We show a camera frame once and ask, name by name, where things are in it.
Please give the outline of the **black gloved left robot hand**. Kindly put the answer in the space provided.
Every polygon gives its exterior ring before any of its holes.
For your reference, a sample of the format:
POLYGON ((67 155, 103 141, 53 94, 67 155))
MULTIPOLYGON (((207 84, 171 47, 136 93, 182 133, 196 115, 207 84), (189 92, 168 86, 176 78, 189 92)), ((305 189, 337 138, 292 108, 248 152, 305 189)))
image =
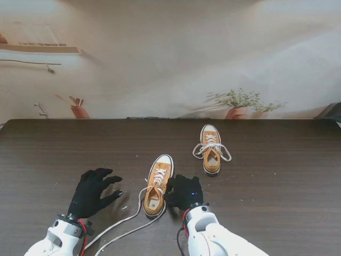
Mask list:
POLYGON ((112 169, 97 168, 82 174, 68 208, 67 216, 73 220, 86 219, 105 209, 122 196, 121 190, 102 198, 101 195, 110 185, 121 182, 120 176, 111 173, 112 169))

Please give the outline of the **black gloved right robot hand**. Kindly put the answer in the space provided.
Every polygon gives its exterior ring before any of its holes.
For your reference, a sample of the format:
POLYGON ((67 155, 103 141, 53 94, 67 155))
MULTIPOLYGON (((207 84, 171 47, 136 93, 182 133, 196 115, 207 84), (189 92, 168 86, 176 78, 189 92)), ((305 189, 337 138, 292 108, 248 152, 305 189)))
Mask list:
POLYGON ((169 178, 164 199, 169 207, 186 211, 192 206, 203 205, 204 198, 198 177, 187 178, 177 174, 169 178))

